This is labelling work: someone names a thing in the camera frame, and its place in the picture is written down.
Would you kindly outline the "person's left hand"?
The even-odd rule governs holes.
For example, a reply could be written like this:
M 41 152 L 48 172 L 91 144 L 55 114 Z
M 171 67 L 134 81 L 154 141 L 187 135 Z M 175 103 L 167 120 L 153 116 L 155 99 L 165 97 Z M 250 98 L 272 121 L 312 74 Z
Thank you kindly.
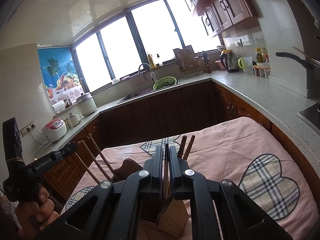
M 38 233 L 59 218 L 49 192 L 39 187 L 37 201 L 19 203 L 15 209 L 24 239 L 34 239 Z

